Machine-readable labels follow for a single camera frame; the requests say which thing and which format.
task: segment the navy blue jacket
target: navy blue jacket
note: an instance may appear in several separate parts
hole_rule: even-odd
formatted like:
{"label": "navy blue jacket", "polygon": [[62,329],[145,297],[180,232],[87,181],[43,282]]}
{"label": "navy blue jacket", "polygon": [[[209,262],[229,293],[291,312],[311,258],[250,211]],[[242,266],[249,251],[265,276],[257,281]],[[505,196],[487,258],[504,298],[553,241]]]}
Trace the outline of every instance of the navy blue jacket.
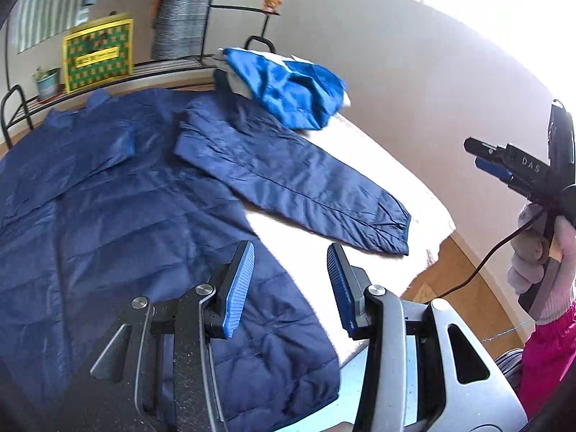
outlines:
{"label": "navy blue jacket", "polygon": [[0,162],[0,377],[48,414],[133,297],[179,297],[251,240],[240,327],[215,342],[230,431],[273,430],[333,401],[335,352],[238,196],[359,248],[408,253],[397,200],[251,100],[99,91],[85,109],[52,111]]}

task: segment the pink glove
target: pink glove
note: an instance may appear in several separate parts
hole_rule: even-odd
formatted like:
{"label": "pink glove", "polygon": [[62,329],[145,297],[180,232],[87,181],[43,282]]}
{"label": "pink glove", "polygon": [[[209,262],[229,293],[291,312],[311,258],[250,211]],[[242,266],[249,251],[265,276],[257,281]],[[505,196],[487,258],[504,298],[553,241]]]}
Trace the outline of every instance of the pink glove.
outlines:
{"label": "pink glove", "polygon": [[[541,209],[541,206],[535,204],[525,206],[518,217],[518,225],[524,225]],[[514,288],[517,295],[525,293],[532,284],[540,282],[544,277],[544,266],[538,260],[546,248],[543,237],[545,222],[546,214],[541,216],[529,230],[512,240],[514,256],[512,257],[512,266],[508,270],[508,283]],[[560,216],[556,219],[554,232],[562,251],[562,264],[542,314],[538,320],[535,320],[537,325],[546,325],[561,318],[572,306],[576,296],[574,287],[576,230],[565,217]]]}

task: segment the blue and white cloth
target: blue and white cloth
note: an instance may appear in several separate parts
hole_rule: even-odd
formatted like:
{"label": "blue and white cloth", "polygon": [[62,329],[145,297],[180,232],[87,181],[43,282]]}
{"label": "blue and white cloth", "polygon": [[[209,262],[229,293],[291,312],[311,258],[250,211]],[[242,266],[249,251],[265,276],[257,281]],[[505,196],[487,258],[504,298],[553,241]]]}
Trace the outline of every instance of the blue and white cloth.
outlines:
{"label": "blue and white cloth", "polygon": [[256,100],[290,129],[322,129],[350,105],[342,79],[297,57],[227,48],[217,57],[217,68],[217,88]]}

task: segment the striped towel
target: striped towel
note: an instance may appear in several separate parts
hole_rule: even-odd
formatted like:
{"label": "striped towel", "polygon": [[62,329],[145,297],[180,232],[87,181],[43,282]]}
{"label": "striped towel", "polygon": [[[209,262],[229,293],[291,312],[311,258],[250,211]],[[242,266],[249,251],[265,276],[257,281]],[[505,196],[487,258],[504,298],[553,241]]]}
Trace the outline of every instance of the striped towel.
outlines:
{"label": "striped towel", "polygon": [[87,21],[82,0],[18,0],[14,44],[18,53]]}
{"label": "striped towel", "polygon": [[154,24],[153,60],[199,55],[210,0],[161,0]]}

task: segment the window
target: window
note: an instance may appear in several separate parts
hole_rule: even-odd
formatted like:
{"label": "window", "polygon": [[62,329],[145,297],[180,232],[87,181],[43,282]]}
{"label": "window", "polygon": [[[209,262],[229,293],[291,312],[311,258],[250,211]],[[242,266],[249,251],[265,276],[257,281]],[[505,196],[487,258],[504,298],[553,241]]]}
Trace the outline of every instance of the window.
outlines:
{"label": "window", "polygon": [[576,0],[415,0],[499,45],[576,114]]}

